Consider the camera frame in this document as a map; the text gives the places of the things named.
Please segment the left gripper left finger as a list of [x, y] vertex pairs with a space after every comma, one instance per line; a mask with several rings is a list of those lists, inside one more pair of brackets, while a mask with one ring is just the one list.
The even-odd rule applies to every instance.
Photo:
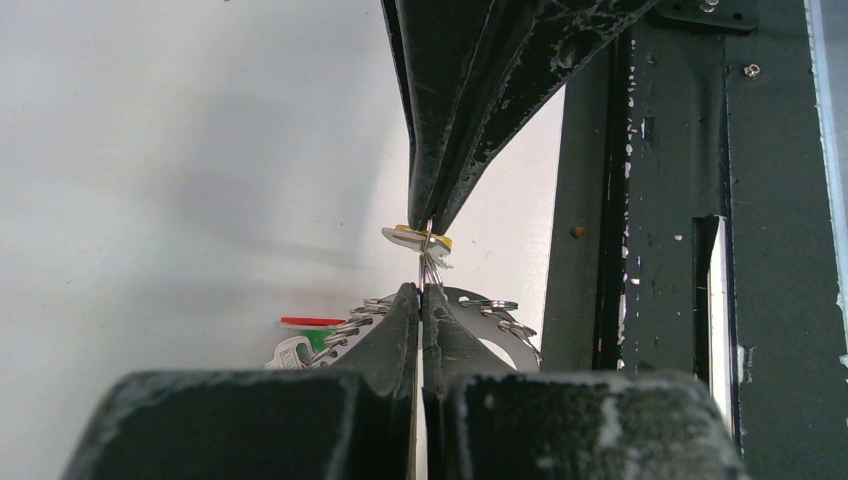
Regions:
[[95, 409], [67, 479], [410, 479], [419, 296], [325, 368], [143, 371]]

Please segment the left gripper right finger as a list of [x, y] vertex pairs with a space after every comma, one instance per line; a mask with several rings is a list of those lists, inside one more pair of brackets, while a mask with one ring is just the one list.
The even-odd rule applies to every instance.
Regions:
[[744, 479], [707, 388], [678, 372], [526, 373], [421, 295], [432, 479]]

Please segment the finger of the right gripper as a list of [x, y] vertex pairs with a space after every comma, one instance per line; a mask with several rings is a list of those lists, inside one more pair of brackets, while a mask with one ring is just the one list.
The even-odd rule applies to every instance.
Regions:
[[433, 229], [447, 231], [496, 156], [595, 54], [643, 17], [652, 1], [497, 1], [478, 50], [476, 85], [443, 159]]
[[409, 134], [408, 224], [444, 231], [450, 176], [468, 128], [466, 88], [500, 1], [384, 1]]

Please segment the red and yellow tagged keys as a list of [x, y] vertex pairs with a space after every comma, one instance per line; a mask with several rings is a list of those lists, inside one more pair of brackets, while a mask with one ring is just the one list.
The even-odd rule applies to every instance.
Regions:
[[445, 258], [452, 252], [452, 240], [443, 235], [413, 230], [407, 225], [384, 227], [382, 235], [391, 243], [418, 253], [427, 267], [433, 269], [453, 269]]

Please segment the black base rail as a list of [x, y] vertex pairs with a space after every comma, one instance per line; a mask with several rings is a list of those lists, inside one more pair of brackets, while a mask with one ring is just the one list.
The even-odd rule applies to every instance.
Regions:
[[542, 367], [711, 383], [756, 479], [847, 475], [843, 1], [662, 1], [565, 90]]

